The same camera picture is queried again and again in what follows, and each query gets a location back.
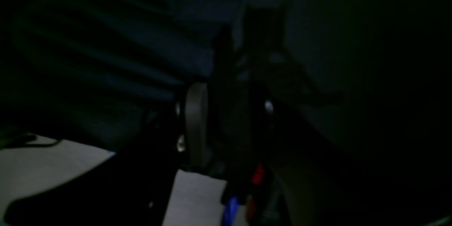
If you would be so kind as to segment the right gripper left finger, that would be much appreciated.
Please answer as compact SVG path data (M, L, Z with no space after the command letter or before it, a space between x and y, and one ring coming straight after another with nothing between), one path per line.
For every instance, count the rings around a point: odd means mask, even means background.
M203 167L208 163L208 85L193 83L176 102L176 117L181 134L176 150L183 154L191 167Z

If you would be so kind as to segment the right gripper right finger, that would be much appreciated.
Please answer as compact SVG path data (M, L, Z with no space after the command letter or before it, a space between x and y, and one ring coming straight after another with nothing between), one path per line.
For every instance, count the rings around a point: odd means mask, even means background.
M273 107L273 103L272 103L271 100L266 100L266 101L264 102L264 107L265 107L265 112L266 112L268 115L273 115L273 113L274 113L274 107Z

